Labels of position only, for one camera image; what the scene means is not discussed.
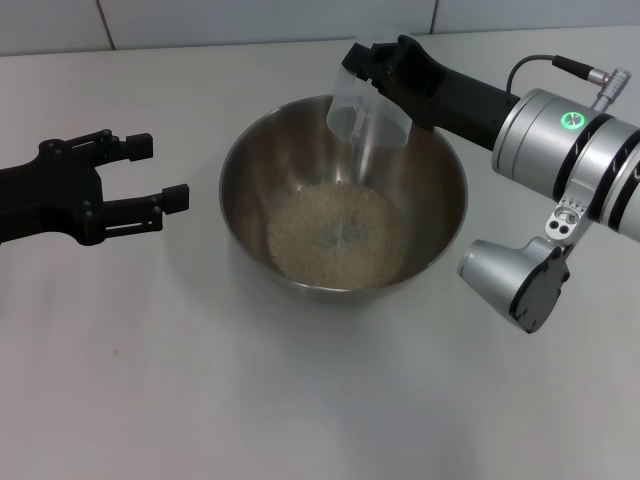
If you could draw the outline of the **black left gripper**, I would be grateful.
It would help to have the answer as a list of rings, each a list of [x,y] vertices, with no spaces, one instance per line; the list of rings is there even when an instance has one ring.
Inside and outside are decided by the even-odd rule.
[[[121,140],[105,129],[69,141],[42,142],[34,160],[0,169],[0,244],[54,232],[93,246],[105,237],[161,231],[164,215],[189,209],[187,184],[103,206],[97,172],[108,163],[152,157],[149,133]]]

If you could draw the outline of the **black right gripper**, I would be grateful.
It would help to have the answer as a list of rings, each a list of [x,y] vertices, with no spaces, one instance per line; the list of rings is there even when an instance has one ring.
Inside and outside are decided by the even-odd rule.
[[[341,66],[399,106],[414,124],[458,135],[487,150],[520,98],[452,70],[414,39],[396,35],[370,47],[355,42]]]

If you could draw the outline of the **clear plastic measuring cup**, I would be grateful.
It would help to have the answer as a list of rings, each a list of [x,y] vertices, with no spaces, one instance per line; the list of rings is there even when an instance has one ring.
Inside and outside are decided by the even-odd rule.
[[[340,67],[326,124],[336,138],[351,145],[396,148],[407,144],[412,120],[370,81]]]

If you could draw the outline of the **white rice grains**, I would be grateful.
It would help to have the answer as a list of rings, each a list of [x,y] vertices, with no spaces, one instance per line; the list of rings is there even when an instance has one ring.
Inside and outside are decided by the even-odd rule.
[[[304,169],[268,222],[274,263],[290,280],[308,286],[355,290],[393,282],[409,245],[396,206],[365,180],[378,155],[393,147],[357,146],[336,138],[325,106],[310,98],[269,115],[277,140],[290,140],[294,167]]]

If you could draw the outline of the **stainless steel mixing bowl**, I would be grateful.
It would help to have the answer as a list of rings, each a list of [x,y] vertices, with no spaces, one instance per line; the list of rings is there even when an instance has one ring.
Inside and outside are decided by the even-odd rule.
[[[321,99],[326,124],[331,97],[293,102],[310,98]],[[219,203],[235,244],[270,280],[316,302],[368,302],[398,290],[426,271],[454,242],[468,203],[463,166],[441,134],[415,127],[406,145],[376,157],[365,180],[396,206],[407,226],[407,255],[393,282],[377,288],[338,290],[290,280],[273,261],[267,228],[271,215],[304,184],[305,171],[293,166],[292,141],[276,139],[267,115],[250,125],[230,149],[220,173]]]

